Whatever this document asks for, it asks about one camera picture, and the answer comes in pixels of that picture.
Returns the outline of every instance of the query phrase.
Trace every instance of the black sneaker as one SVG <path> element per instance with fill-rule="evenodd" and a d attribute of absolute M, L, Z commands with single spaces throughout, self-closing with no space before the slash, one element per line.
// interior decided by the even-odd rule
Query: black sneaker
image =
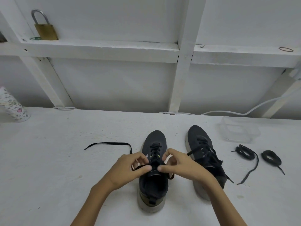
<path fill-rule="evenodd" d="M 187 155 L 213 174 L 220 186 L 224 188 L 229 177 L 225 174 L 222 167 L 223 161 L 217 158 L 216 152 L 212 146 L 212 141 L 207 133 L 201 127 L 194 125 L 189 129 L 185 143 L 188 151 Z M 207 192 L 200 182 L 193 181 L 193 185 L 197 194 L 210 201 Z"/>
<path fill-rule="evenodd" d="M 142 147 L 142 153 L 148 158 L 152 170 L 140 176 L 137 200 L 139 207 L 149 213 L 161 210 L 165 204 L 169 174 L 159 172 L 157 167 L 164 165 L 161 159 L 166 149 L 166 139 L 161 131 L 149 134 Z"/>

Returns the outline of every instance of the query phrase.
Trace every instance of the padlock shackle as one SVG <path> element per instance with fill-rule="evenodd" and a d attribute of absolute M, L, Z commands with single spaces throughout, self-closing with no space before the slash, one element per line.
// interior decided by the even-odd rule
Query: padlock shackle
<path fill-rule="evenodd" d="M 37 22 L 36 17 L 35 17 L 35 13 L 36 13 L 36 12 L 39 12 L 40 14 L 42 14 L 43 17 L 45 18 L 47 24 L 50 24 L 49 21 L 48 21 L 48 18 L 46 17 L 46 15 L 45 15 L 42 11 L 40 11 L 39 9 L 33 9 L 33 10 L 31 11 L 31 16 L 32 16 L 32 18 L 33 18 L 33 20 L 34 20 L 34 22 L 35 22 L 36 24 L 39 24 L 39 23 Z"/>

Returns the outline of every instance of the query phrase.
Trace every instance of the hand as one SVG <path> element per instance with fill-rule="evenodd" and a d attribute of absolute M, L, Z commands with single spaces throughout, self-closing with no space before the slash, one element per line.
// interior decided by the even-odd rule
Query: hand
<path fill-rule="evenodd" d="M 162 160 L 165 161 L 169 155 L 172 155 L 172 157 L 169 158 L 166 165 L 158 166 L 158 171 L 199 181 L 204 181 L 204 179 L 211 175 L 204 167 L 192 160 L 185 153 L 169 148 L 164 153 Z"/>
<path fill-rule="evenodd" d="M 122 155 L 99 181 L 99 183 L 105 183 L 106 187 L 110 191 L 117 190 L 152 169 L 152 166 L 147 165 L 141 167 L 136 171 L 132 171 L 132 166 L 136 168 L 137 163 L 145 165 L 149 163 L 149 161 L 147 157 L 141 152 L 137 152 L 131 155 Z"/>

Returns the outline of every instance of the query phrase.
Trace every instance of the person's right arm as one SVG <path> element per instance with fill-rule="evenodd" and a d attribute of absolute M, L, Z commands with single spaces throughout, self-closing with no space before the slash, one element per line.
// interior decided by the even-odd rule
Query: person's right arm
<path fill-rule="evenodd" d="M 201 182 L 209 195 L 221 226 L 247 225 L 228 199 L 216 178 L 209 171 L 192 160 L 190 156 L 172 148 L 165 152 L 162 160 L 165 161 L 169 155 L 172 155 L 172 157 L 169 158 L 167 165 L 159 166 L 158 171 L 176 174 L 183 178 Z"/>

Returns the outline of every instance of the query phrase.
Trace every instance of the brass padlock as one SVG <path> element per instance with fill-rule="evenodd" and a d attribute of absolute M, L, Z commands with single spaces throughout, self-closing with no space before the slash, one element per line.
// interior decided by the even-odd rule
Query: brass padlock
<path fill-rule="evenodd" d="M 43 15 L 43 17 L 45 18 L 47 24 L 39 24 L 35 17 L 35 12 L 41 13 Z M 36 23 L 35 24 L 36 30 L 38 31 L 40 38 L 42 40 L 58 40 L 58 36 L 55 32 L 53 25 L 49 23 L 48 18 L 42 11 L 40 11 L 38 9 L 34 9 L 31 11 L 31 16 Z"/>

